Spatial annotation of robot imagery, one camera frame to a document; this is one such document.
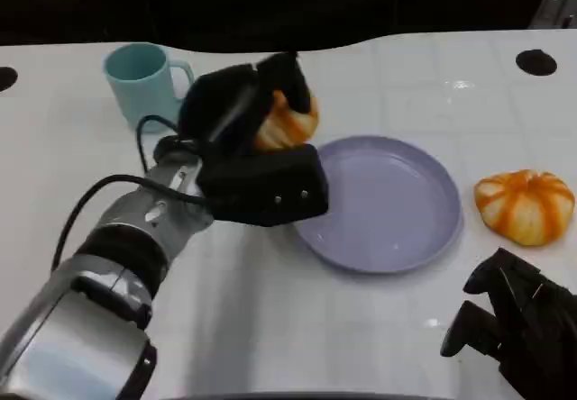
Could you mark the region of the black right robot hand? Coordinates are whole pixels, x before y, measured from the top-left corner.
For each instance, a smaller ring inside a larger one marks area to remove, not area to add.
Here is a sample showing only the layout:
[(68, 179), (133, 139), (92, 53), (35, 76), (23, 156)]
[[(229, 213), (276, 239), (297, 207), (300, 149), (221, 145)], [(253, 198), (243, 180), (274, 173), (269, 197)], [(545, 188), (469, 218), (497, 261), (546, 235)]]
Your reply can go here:
[(499, 363), (525, 399), (576, 397), (576, 296), (503, 248), (485, 259), (463, 290), (486, 294), (488, 312), (464, 301), (441, 346), (449, 358), (469, 346)]

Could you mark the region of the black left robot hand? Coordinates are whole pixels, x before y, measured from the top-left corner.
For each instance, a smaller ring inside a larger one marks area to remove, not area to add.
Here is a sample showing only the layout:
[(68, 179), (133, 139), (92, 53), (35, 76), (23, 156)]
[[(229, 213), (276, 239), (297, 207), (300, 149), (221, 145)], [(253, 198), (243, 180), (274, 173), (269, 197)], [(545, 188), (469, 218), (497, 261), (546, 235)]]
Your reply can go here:
[(223, 157), (294, 148), (319, 121), (296, 52), (207, 73), (188, 90), (178, 134)]

